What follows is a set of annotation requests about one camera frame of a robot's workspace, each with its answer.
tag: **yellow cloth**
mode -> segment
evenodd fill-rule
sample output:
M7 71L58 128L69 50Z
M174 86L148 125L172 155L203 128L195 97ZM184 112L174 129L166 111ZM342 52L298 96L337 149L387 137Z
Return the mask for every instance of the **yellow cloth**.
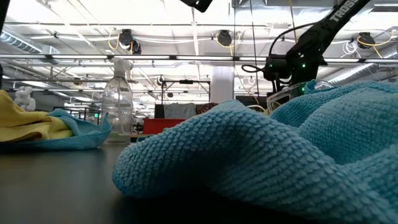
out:
M46 112L26 112L0 90L0 142L69 138L72 130Z

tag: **warehouse ceiling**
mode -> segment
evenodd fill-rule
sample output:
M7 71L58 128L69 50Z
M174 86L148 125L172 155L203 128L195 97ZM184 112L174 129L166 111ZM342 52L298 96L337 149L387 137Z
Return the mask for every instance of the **warehouse ceiling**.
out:
M292 27L292 16L288 0L252 0L253 10L250 11L249 1L213 0L205 13L194 11L179 0L11 0L6 17L4 30L31 41L32 44L48 45L59 50L61 54L130 54L116 46L118 33L121 29L131 29L133 36L139 41L142 55L206 55L206 56L249 56L254 53L265 57L269 53L270 41L281 32ZM294 22L296 26L315 22L327 15L334 0L303 0L293 1ZM371 49L356 49L353 53L347 42L356 38L360 32L370 32L377 43L392 40L378 47L379 51L394 47L397 40L393 30L397 26L396 6L389 1L373 1L355 18L351 20L336 36L335 41L325 52L328 58L378 58ZM228 30L235 37L236 46L233 50L221 47L216 41L220 30ZM305 30L299 30L299 36ZM294 45L294 33L285 36L285 41L278 42L274 53L284 54ZM18 48L5 42L0 43L0 53L26 54ZM31 67L31 61L20 60L34 71L24 72L25 75L40 78L57 74L59 79L104 80L113 75L113 68L107 67ZM138 84L133 84L133 90L159 90L157 79L162 75L166 80L192 79L208 81L211 78L215 63L179 62L179 61L131 61L134 64L131 75ZM15 65L7 63L6 67L15 69ZM327 77L343 67L322 68L319 77ZM243 85L249 91L257 91L252 77L245 74L240 66L236 66L236 76L243 79ZM78 87L73 83L48 83L59 88L91 88L99 89L105 83L84 83ZM208 100L207 86L174 85L171 90L196 90L200 93L181 93L174 96L177 101ZM235 81L237 94L244 94L242 83ZM259 74L259 90L265 94L272 90L270 82L262 79ZM92 99L99 99L99 93L90 94ZM140 103L152 103L159 94L148 95L136 93L134 97Z

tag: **black table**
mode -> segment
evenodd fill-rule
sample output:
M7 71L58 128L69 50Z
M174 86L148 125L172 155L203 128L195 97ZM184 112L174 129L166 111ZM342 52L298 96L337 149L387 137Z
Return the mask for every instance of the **black table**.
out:
M133 200L111 176L122 148L0 154L0 223L297 222L296 217L230 201L205 189Z

